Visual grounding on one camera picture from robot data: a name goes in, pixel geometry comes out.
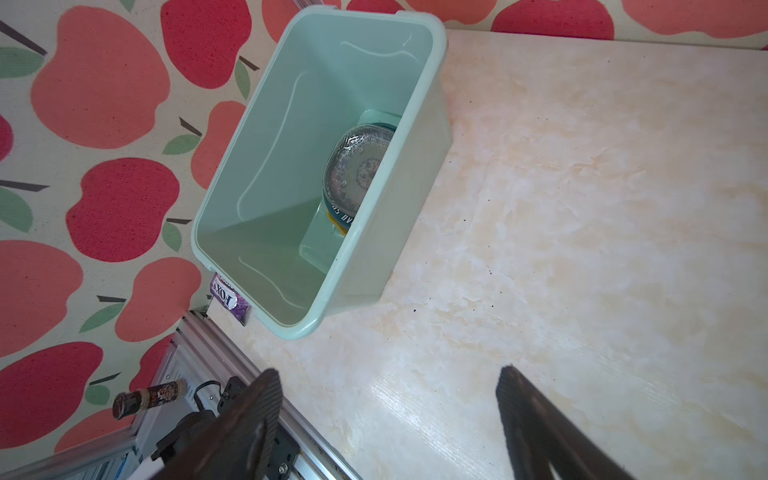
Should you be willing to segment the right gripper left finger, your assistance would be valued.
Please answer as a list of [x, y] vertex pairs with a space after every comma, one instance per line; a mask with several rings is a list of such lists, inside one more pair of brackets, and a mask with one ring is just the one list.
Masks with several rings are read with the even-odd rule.
[[193, 392], [198, 407], [156, 444], [153, 460], [163, 466], [155, 479], [262, 479], [268, 470], [282, 409], [277, 370], [267, 369], [250, 384], [232, 377], [215, 411]]

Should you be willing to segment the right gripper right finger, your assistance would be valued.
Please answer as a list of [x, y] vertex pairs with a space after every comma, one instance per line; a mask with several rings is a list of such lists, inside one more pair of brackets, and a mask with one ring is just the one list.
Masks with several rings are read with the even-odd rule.
[[516, 479], [630, 479], [512, 365], [501, 369], [496, 399]]

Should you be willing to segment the yellow polka dot plate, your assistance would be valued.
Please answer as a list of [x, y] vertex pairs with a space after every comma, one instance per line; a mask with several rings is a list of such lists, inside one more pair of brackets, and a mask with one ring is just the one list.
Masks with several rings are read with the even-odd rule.
[[348, 228], [345, 227], [342, 223], [340, 223], [335, 217], [333, 217], [330, 213], [327, 214], [328, 219], [330, 222], [336, 227], [336, 229], [344, 236], [348, 233]]

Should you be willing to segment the clear glass plate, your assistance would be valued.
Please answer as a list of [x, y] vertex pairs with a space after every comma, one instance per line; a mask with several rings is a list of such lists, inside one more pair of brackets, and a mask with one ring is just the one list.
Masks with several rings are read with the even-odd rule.
[[354, 218], [377, 173], [396, 128], [368, 123], [349, 130], [334, 148], [323, 175], [323, 194]]

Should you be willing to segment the mint green plastic bin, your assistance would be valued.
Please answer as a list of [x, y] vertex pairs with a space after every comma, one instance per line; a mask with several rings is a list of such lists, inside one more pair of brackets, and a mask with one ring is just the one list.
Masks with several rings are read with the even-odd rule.
[[[452, 144], [443, 23], [311, 6], [285, 28], [193, 223], [197, 259], [275, 335], [376, 303]], [[323, 175], [351, 129], [396, 131], [346, 236]]]

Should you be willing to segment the green rim plate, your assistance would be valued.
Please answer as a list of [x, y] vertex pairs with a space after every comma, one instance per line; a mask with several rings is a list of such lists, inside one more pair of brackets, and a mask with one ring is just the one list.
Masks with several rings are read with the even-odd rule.
[[335, 217], [340, 223], [342, 223], [345, 227], [349, 228], [354, 221], [354, 216], [349, 215], [345, 213], [343, 210], [341, 210], [331, 199], [331, 197], [327, 194], [323, 194], [323, 201], [327, 210], [327, 214], [330, 213], [333, 217]]

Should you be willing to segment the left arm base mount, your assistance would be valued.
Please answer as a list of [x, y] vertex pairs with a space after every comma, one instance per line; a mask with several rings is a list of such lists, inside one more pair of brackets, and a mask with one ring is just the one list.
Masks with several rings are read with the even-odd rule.
[[282, 388], [268, 370], [248, 384], [231, 377], [218, 403], [226, 421], [220, 449], [225, 479], [286, 479], [300, 453], [298, 442], [280, 424]]

